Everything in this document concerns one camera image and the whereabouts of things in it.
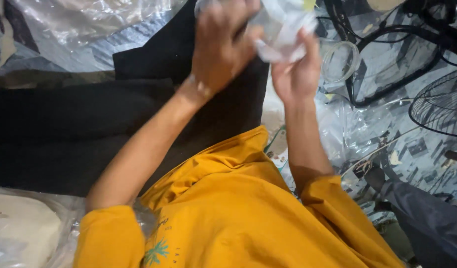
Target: yellow shirt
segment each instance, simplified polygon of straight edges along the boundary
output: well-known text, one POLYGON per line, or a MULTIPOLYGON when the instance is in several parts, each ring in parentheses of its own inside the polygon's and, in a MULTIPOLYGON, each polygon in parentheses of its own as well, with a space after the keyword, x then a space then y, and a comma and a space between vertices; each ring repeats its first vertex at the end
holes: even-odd
POLYGON ((129 206, 88 213, 75 268, 404 267, 340 177, 300 203, 263 153, 261 126, 193 156, 141 198, 158 218, 148 241, 129 206))

